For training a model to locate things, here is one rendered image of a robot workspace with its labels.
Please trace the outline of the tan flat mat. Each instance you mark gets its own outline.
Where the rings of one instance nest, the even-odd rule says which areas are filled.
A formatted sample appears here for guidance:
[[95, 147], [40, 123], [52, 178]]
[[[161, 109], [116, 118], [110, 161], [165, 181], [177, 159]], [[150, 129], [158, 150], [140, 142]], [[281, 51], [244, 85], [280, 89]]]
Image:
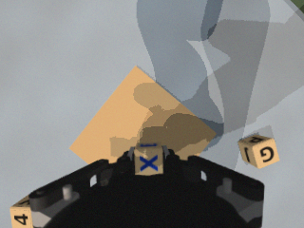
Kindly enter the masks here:
[[113, 163], [137, 143], [160, 142], [187, 160], [216, 134], [134, 66], [69, 149], [88, 164]]

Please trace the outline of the tan letter block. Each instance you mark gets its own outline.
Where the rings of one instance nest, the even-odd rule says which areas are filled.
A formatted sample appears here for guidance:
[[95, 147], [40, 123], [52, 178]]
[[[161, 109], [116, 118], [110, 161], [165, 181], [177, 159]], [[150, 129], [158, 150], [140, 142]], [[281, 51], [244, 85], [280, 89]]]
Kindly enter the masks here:
[[12, 228], [33, 228], [29, 206], [29, 194], [10, 208]]
[[273, 138], [254, 135], [238, 141], [238, 146], [243, 160], [258, 169], [279, 161]]
[[135, 155], [135, 175], [163, 173], [162, 144], [160, 142], [137, 142]]

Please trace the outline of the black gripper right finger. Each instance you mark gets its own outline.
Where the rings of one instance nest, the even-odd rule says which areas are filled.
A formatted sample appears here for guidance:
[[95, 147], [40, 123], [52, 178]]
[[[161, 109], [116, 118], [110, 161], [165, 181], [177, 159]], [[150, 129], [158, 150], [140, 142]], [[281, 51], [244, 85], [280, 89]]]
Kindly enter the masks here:
[[[265, 185], [261, 181], [196, 155], [180, 161], [174, 150], [166, 145], [162, 149], [161, 181], [183, 185], [190, 181], [230, 202], [252, 228], [262, 227]], [[201, 178], [201, 171], [206, 180]]]

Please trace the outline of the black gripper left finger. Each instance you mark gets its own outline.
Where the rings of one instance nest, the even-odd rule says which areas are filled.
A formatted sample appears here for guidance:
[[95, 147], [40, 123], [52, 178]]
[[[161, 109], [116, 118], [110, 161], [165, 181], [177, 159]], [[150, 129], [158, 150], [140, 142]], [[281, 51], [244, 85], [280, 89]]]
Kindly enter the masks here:
[[[33, 228], [43, 228], [64, 207], [95, 190], [106, 185], [132, 182], [132, 175], [135, 175], [134, 149], [135, 146], [131, 146], [117, 162], [97, 160], [32, 191], [28, 199]], [[90, 186], [95, 175], [97, 183]]]

